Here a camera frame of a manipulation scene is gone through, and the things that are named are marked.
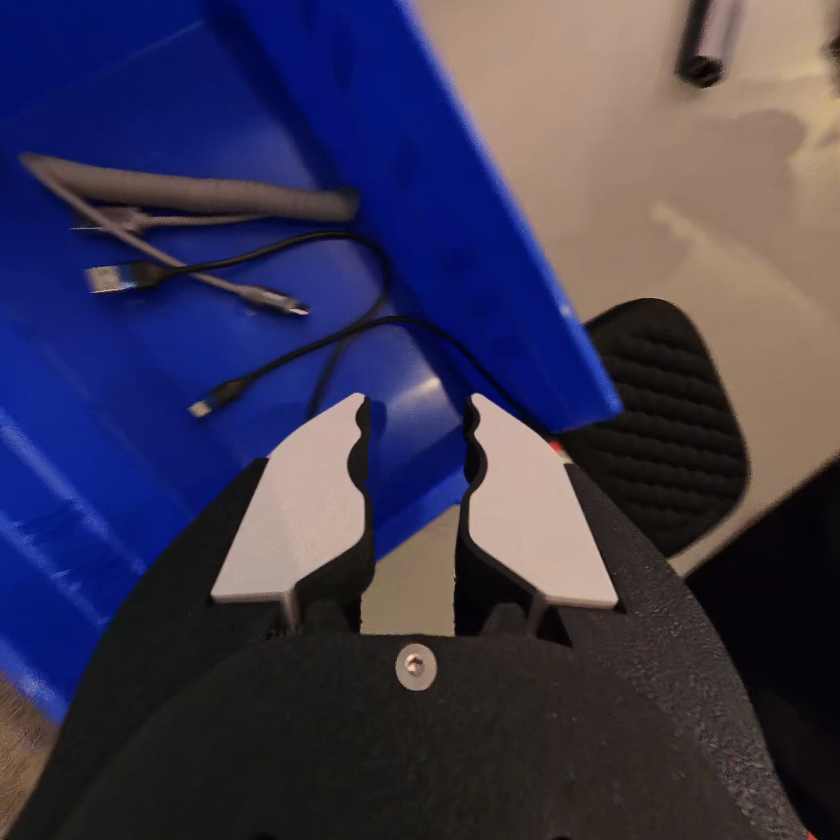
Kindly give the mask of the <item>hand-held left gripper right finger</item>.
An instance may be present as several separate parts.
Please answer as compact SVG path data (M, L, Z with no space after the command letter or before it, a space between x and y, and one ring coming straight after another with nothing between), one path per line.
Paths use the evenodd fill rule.
M561 634L562 611L619 614L571 465L484 395L468 398L464 431L459 632Z

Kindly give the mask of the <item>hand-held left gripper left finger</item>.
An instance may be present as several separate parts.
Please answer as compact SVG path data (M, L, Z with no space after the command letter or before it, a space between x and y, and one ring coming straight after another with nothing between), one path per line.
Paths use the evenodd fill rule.
M315 602L360 600L375 568L370 441L371 399L357 392L270 452L213 584L214 603L278 604L295 631Z

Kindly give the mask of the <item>blue plastic bin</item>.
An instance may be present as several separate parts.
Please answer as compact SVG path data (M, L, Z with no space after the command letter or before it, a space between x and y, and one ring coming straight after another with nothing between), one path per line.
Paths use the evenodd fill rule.
M2 673L54 721L142 573L302 424L329 350L189 406L349 326L382 270L342 238L216 272L297 317L186 277L94 293L86 269L140 255L75 228L26 153L348 186L382 315L446 331L553 433L622 410L408 3L2 2Z

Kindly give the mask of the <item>grey usb hub with cable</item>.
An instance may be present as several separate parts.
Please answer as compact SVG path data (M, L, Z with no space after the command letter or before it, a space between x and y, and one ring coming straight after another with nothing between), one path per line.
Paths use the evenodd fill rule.
M727 76L746 3L691 1L675 65L677 78L708 89Z

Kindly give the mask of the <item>black mesh elbow pad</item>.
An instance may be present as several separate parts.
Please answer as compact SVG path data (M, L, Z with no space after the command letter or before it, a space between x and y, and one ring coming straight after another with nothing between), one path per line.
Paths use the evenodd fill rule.
M614 419L560 436L572 461L667 559L740 502L749 456L692 321L661 299L629 301L586 324L623 403Z

